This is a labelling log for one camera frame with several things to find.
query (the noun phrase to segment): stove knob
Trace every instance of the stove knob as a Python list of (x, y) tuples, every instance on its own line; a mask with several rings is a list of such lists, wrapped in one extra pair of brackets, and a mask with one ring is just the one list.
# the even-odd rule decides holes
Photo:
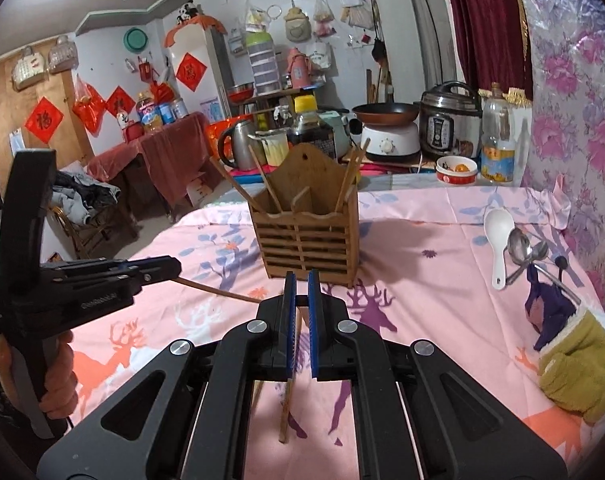
[(395, 149), (395, 146), (393, 145), (393, 142), (391, 142), (389, 139), (384, 139), (380, 143), (380, 149), (383, 151), (383, 153), (389, 155)]

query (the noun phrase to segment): pressure cooker lid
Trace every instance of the pressure cooker lid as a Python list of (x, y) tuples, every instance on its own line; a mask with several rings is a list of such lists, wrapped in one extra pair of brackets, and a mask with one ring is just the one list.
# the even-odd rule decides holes
[[(453, 88), (464, 88), (470, 95), (452, 92)], [(477, 92), (470, 86), (460, 82), (443, 83), (423, 94), (422, 104), (434, 108), (447, 108), (460, 112), (476, 112), (481, 110)]]

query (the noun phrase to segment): yellow bottle cap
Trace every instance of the yellow bottle cap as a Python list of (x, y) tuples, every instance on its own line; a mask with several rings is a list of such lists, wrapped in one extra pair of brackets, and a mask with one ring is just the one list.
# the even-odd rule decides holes
[(300, 95), (294, 99), (296, 113), (317, 111), (316, 98), (313, 95)]

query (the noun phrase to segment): frying pan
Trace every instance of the frying pan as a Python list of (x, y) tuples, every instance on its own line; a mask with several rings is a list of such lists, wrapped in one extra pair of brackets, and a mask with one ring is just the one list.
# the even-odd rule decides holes
[(420, 106), (406, 103), (374, 103), (357, 106), (353, 113), (365, 126), (406, 126), (417, 119)]

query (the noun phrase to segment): pink tablecloth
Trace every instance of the pink tablecloth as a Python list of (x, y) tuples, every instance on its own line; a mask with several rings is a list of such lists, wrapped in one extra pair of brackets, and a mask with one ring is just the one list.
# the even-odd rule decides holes
[[(605, 431), (557, 408), (538, 387), (533, 345), (538, 333), (525, 317), (525, 278), (492, 288), (492, 251), (483, 216), (505, 206), (533, 237), (565, 254), (565, 282), (600, 308), (589, 281), (557, 228), (567, 222), (561, 193), (472, 187), (361, 193), (361, 267), (353, 290), (323, 288), (346, 301), (354, 319), (384, 338), (408, 345), (434, 341), (570, 464)], [(183, 276), (225, 290), (268, 298), (283, 280), (269, 280), (246, 205), (206, 208), (163, 232), (138, 256), (171, 254)], [(515, 266), (508, 264), (509, 272)], [(298, 282), (298, 293), (307, 284)], [(222, 338), (252, 319), (255, 304), (228, 300), (177, 283), (145, 288), (136, 304), (76, 330), (77, 422), (141, 369), (168, 343), (196, 345)], [(111, 327), (122, 344), (109, 341)], [(318, 383), (309, 370), (309, 333), (303, 329), (291, 406), (290, 442), (278, 442), (284, 386), (267, 383), (250, 423), (245, 478), (249, 480), (357, 479), (353, 412), (347, 383)]]
[(170, 206), (186, 195), (186, 186), (194, 181), (209, 158), (204, 138), (206, 118), (192, 114), (162, 131), (148, 134), (128, 144), (122, 143), (87, 164), (87, 173), (101, 182), (109, 182), (141, 155), (151, 182)]

